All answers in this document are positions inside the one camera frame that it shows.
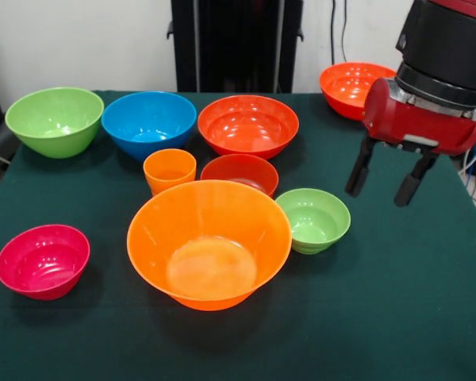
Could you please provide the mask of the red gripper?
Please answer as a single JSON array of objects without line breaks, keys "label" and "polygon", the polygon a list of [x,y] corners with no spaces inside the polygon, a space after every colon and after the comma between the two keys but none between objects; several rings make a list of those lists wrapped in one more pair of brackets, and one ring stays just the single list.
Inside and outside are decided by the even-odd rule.
[{"label": "red gripper", "polygon": [[412,144],[435,152],[424,153],[404,177],[393,200],[398,207],[411,202],[439,154],[459,155],[476,143],[476,108],[462,111],[440,106],[404,91],[394,79],[374,81],[364,104],[363,124],[369,137],[362,140],[345,187],[352,197],[359,195],[366,182],[375,140]]}]

